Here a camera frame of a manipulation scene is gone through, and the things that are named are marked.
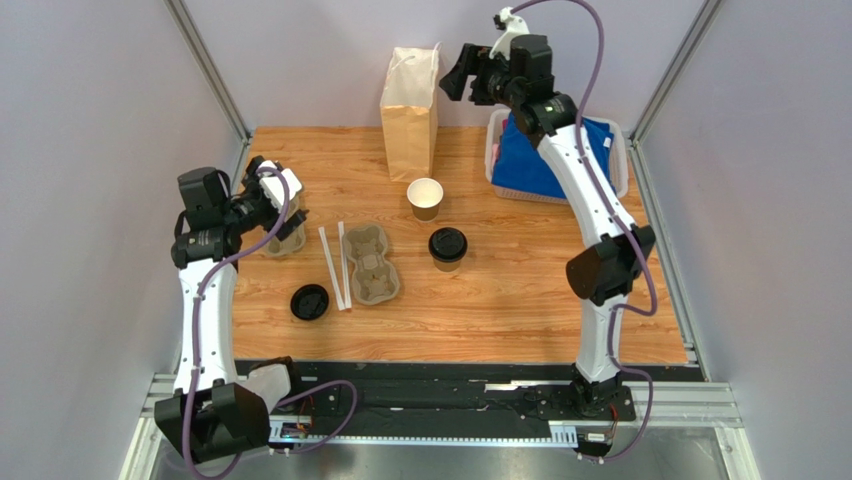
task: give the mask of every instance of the white wall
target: white wall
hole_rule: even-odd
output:
[[[442,73],[465,42],[492,45],[499,0],[187,0],[249,127],[379,125],[395,46],[443,41]],[[589,113],[632,129],[698,12],[701,0],[593,1],[607,33]],[[558,89],[579,98],[597,43],[591,16],[550,2],[524,11],[554,50]],[[490,109],[439,95],[443,125],[485,125]]]
[[[238,143],[162,1],[0,7],[0,465],[114,479],[180,332],[176,177]]]
[[[849,478],[852,4],[728,0],[644,143],[765,479]]]

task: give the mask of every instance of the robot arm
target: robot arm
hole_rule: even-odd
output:
[[[257,226],[269,231],[287,204],[278,178],[258,174],[261,167],[282,173],[290,200],[302,189],[292,171],[262,157],[249,163],[242,180],[243,191],[233,197],[228,194],[227,175],[216,169],[200,168],[178,178],[186,210],[175,226],[172,259],[180,270],[183,292],[183,347],[175,394],[155,404],[154,418],[179,452],[193,369],[193,301],[199,285],[219,262],[240,251],[243,233]],[[278,239],[290,235],[305,221],[306,214],[302,210],[293,212],[278,230]],[[184,222],[189,225],[187,232],[183,232]],[[269,412],[291,393],[299,379],[292,361],[285,357],[256,366],[246,380],[238,381],[231,338],[236,283],[236,265],[225,265],[214,274],[201,300],[198,343],[202,368],[198,372],[190,433],[195,463],[266,445]]]
[[[568,282],[583,303],[582,341],[576,367],[581,377],[573,382],[575,405],[581,414],[603,411],[621,388],[617,366],[607,354],[607,328],[614,305],[627,302],[640,265],[625,234],[607,212],[589,171],[579,155],[585,149],[592,174],[608,185],[594,153],[575,140],[577,107],[568,95],[553,90],[552,51],[547,38],[531,35],[526,23],[509,8],[494,17],[503,35],[494,47],[465,44],[455,67],[440,81],[451,100],[459,101],[467,78],[476,105],[503,104],[512,109],[518,129],[524,133],[555,174],[571,204],[586,250],[566,266]],[[639,228],[633,218],[604,188],[616,214],[629,225],[645,258],[655,237],[649,226]],[[613,350],[618,350],[621,314],[616,317]]]

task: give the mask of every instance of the white basket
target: white basket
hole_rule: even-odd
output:
[[[494,146],[500,144],[500,136],[503,135],[503,121],[509,118],[511,110],[501,108],[495,110],[491,114],[491,119],[488,121],[488,134],[485,138],[485,178],[488,183],[491,183],[491,178],[494,173]],[[615,185],[615,194],[618,198],[627,194],[627,179],[629,170],[627,170],[627,152],[624,147],[624,135],[621,134],[621,127],[612,120],[605,118],[586,117],[596,122],[609,124],[610,131],[613,134],[615,148],[610,150],[609,155],[609,171],[612,178],[612,183]],[[564,198],[547,197],[545,195],[537,195],[535,193],[521,192],[511,188],[498,187],[494,185],[494,193],[498,197],[512,198],[515,200],[527,200],[530,202],[547,202],[568,204],[568,200]]]

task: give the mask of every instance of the black cup lid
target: black cup lid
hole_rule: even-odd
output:
[[[290,311],[301,320],[316,320],[328,310],[328,292],[321,285],[305,285],[290,299]]]
[[[429,253],[436,260],[451,263],[461,260],[467,253],[467,238],[455,228],[436,230],[429,237]]]

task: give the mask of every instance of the wooden table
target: wooden table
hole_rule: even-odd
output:
[[[406,184],[388,180],[381,129],[260,128],[251,156],[263,155],[293,169],[305,185],[310,210],[307,244],[280,259],[260,252],[240,261],[234,298],[237,358],[290,355],[312,360],[573,362],[580,345],[580,301],[565,278],[565,262],[583,248],[571,208],[501,199],[484,177],[485,129],[443,128],[433,177],[445,199],[438,219],[419,223],[406,201]],[[631,179],[622,203],[647,223]],[[325,225],[340,270],[337,222],[347,228],[376,222],[388,234],[387,259],[402,288],[386,303],[339,312],[317,233]],[[470,248],[453,274],[438,271],[427,251],[429,235],[453,226]],[[246,235],[248,246],[260,229]],[[659,313],[627,313],[621,357],[635,363],[684,363],[686,354],[663,281],[659,259],[650,259],[659,291]],[[289,309],[302,285],[319,283],[332,297],[324,317],[305,322]],[[649,304],[644,281],[630,303]]]

